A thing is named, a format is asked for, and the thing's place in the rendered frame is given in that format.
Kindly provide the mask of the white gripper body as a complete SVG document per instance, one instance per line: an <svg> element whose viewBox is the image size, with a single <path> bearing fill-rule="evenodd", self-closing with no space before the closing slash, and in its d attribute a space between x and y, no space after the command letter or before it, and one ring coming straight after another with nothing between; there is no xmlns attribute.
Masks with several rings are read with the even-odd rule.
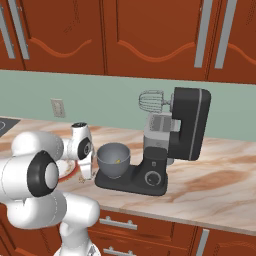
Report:
<svg viewBox="0 0 256 256"><path fill-rule="evenodd" d="M91 156L87 156L85 159L79 161L80 171L85 180L91 180L93 177L92 164L93 158Z"/></svg>

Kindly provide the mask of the grey mixer bowl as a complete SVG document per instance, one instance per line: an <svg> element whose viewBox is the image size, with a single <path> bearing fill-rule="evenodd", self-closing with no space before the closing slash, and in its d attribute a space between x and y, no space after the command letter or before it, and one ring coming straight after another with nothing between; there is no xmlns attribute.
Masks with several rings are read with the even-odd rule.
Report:
<svg viewBox="0 0 256 256"><path fill-rule="evenodd" d="M107 143L97 151L97 163L100 171L109 178L121 177L130 165L130 149L122 143Z"/></svg>

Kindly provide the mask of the black stand mixer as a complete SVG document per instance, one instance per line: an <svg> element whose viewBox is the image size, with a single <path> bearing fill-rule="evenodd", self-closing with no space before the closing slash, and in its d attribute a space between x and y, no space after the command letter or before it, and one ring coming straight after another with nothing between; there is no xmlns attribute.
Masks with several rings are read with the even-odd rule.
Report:
<svg viewBox="0 0 256 256"><path fill-rule="evenodd" d="M119 178L109 178L100 169L95 184L104 189L143 195L166 193L166 169L176 159L195 161L200 156L211 94L205 89L177 87L169 100L161 90L139 95L139 107L148 113L143 137L143 159L130 163Z"/></svg>

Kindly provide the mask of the white plate with red rim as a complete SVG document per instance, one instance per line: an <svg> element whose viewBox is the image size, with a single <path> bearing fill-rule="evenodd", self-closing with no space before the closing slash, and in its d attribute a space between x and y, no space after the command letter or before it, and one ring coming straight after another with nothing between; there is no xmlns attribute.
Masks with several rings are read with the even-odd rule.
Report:
<svg viewBox="0 0 256 256"><path fill-rule="evenodd" d="M58 160L56 162L59 169L59 181L63 182L72 178L80 171L80 167L75 160Z"/></svg>

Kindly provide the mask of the red-brown drawer front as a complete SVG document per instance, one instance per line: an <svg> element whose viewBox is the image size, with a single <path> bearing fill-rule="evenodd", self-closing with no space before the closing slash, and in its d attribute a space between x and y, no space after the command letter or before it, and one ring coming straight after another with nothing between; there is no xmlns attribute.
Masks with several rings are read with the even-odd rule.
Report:
<svg viewBox="0 0 256 256"><path fill-rule="evenodd" d="M138 225L138 229L130 230L108 226L100 224L98 220L97 223L89 229L89 232L96 231L110 235L122 236L125 238L138 239L155 244L163 244L167 246L173 245L173 224L171 222L102 210L100 213L100 218L105 218L106 216L110 216L112 220L121 222L131 220L134 224Z"/></svg>
<svg viewBox="0 0 256 256"><path fill-rule="evenodd" d="M125 238L96 231L90 231L89 236L100 250L101 256L113 256L103 252L103 248L109 248L110 246L122 252L131 250L137 256L191 256L191 253L187 249L145 242L138 239Z"/></svg>

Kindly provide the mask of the black hob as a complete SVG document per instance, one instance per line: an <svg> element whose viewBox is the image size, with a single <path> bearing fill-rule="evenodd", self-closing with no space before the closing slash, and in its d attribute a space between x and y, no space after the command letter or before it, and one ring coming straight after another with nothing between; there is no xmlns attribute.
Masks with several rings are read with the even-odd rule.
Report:
<svg viewBox="0 0 256 256"><path fill-rule="evenodd" d="M9 119L0 117L0 137L20 122L19 119Z"/></svg>

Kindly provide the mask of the red-brown base cupboard door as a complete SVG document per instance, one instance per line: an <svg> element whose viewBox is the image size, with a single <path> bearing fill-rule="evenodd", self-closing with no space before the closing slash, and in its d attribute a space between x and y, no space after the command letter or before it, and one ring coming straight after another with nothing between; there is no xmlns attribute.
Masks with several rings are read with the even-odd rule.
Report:
<svg viewBox="0 0 256 256"><path fill-rule="evenodd" d="M203 229L210 230L203 256L256 256L256 233L244 234L201 227L196 228L191 256L196 256Z"/></svg>

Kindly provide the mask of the grey wall socket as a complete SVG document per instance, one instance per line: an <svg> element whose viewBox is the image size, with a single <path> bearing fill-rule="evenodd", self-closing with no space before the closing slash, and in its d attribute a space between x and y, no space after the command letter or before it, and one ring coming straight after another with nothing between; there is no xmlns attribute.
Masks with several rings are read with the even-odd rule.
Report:
<svg viewBox="0 0 256 256"><path fill-rule="evenodd" d="M65 109L62 99L52 99L51 100L52 109L55 117L64 118Z"/></svg>

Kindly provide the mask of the red-brown wall cupboard door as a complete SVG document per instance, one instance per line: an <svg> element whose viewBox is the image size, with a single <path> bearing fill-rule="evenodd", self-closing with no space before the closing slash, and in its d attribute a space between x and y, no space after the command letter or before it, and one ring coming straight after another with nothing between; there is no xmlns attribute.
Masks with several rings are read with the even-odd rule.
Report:
<svg viewBox="0 0 256 256"><path fill-rule="evenodd" d="M195 54L203 0L102 0L107 73L203 80Z"/></svg>
<svg viewBox="0 0 256 256"><path fill-rule="evenodd" d="M101 0L19 0L29 71L104 73Z"/></svg>
<svg viewBox="0 0 256 256"><path fill-rule="evenodd" d="M7 50L4 44L2 33L0 30L0 69L6 70L24 70L25 64L22 58L18 38L15 32L14 23L11 16L10 7L7 0L0 0L0 4L4 8L4 17L7 23L8 32L13 44L15 59L9 59Z"/></svg>
<svg viewBox="0 0 256 256"><path fill-rule="evenodd" d="M227 0L220 0L207 80L256 84L256 0L237 0L222 69L215 69Z"/></svg>

